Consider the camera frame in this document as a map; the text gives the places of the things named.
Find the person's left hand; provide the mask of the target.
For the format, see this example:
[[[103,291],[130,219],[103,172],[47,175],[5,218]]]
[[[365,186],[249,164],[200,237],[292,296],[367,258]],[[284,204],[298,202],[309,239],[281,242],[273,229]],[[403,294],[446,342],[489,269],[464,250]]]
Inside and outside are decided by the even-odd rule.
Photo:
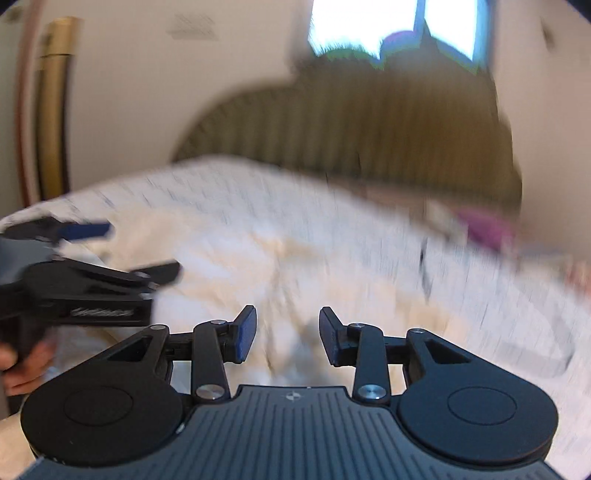
[[[8,344],[1,344],[2,385],[8,397],[31,393],[43,382],[53,363],[56,340],[53,336],[40,340],[24,360]]]

